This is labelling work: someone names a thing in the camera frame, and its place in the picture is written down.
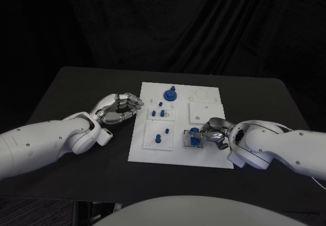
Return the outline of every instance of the black backdrop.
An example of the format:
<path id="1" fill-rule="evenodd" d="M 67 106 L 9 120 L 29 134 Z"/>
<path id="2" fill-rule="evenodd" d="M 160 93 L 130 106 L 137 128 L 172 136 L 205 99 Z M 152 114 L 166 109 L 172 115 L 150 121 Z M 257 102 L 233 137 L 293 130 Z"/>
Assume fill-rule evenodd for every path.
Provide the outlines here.
<path id="1" fill-rule="evenodd" d="M 0 132 L 26 123 L 67 65 L 279 78 L 326 131 L 325 1 L 5 0 L 2 9 Z"/>

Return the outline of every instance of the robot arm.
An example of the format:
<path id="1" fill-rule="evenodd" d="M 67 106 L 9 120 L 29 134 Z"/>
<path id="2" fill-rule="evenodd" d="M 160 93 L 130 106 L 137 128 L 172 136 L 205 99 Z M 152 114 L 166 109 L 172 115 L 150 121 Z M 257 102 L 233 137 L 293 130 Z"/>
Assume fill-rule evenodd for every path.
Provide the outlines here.
<path id="1" fill-rule="evenodd" d="M 326 180 L 326 134 L 305 130 L 293 131 L 283 125 L 260 120 L 233 125 L 224 119 L 212 118 L 192 137 L 214 141 L 222 149 L 230 139 L 228 160 L 244 167 L 248 163 L 266 170 L 273 159 L 279 159 L 297 173 Z"/>
<path id="2" fill-rule="evenodd" d="M 81 112 L 62 121 L 31 124 L 0 134 L 0 179 L 46 166 L 68 152 L 84 153 L 96 142 L 104 146 L 113 134 L 100 124 L 121 122 L 137 113 L 143 104 L 130 93 L 111 94 L 90 114 Z"/>

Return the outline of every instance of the blue knob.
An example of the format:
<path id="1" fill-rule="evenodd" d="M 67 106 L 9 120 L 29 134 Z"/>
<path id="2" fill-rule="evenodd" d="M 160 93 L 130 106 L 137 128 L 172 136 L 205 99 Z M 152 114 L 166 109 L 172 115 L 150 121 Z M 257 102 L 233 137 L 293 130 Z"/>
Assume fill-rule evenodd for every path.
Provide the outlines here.
<path id="1" fill-rule="evenodd" d="M 155 140 L 155 142 L 156 142 L 156 143 L 160 143 L 160 142 L 162 142 L 162 135 L 160 135 L 160 134 L 156 135 L 156 140 Z"/>
<path id="2" fill-rule="evenodd" d="M 163 96 L 168 101 L 176 100 L 175 86 L 172 86 L 172 89 L 165 92 Z"/>
<path id="3" fill-rule="evenodd" d="M 199 132 L 199 128 L 192 128 L 191 132 L 198 133 Z M 195 137 L 191 137 L 191 144 L 192 144 L 192 146 L 198 146 L 201 144 L 199 139 L 197 139 Z"/>

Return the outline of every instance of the robotic hand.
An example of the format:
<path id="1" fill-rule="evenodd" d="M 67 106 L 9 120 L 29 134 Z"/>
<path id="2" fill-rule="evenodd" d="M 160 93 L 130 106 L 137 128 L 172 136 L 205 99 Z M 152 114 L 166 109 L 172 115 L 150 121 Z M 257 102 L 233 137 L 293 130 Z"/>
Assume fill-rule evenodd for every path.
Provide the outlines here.
<path id="1" fill-rule="evenodd" d="M 0 134 L 0 179 L 46 166 L 68 152 L 84 153 L 96 142 L 104 146 L 113 134 L 100 124 L 129 119 L 143 105 L 133 94 L 111 94 L 90 113 L 77 113 L 62 121 L 31 124 Z"/>
<path id="2" fill-rule="evenodd" d="M 260 120 L 237 125 L 221 118 L 211 118 L 199 133 L 191 137 L 215 142 L 220 149 L 231 148 L 228 160 L 244 167 L 248 163 L 266 170 L 272 160 L 279 159 L 297 173 L 326 180 L 326 134 Z"/>

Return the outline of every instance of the black table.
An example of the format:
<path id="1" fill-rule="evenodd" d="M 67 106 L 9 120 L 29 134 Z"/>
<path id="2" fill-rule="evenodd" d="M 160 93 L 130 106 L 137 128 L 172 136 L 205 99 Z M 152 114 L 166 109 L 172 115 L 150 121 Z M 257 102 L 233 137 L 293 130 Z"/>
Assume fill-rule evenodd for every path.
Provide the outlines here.
<path id="1" fill-rule="evenodd" d="M 120 71 L 61 69 L 28 123 L 59 120 L 91 110 L 111 93 L 140 95 L 142 82 L 218 87 L 225 117 L 238 123 L 260 119 L 293 129 L 309 126 L 283 82 L 277 79 Z M 272 210 L 325 211 L 326 192 L 310 177 L 277 160 L 267 170 L 251 166 L 217 169 L 127 162 L 134 118 L 107 125 L 107 146 L 65 154 L 42 169 L 0 181 L 0 195 L 134 203 L 169 195 L 204 195 L 247 202 Z"/>

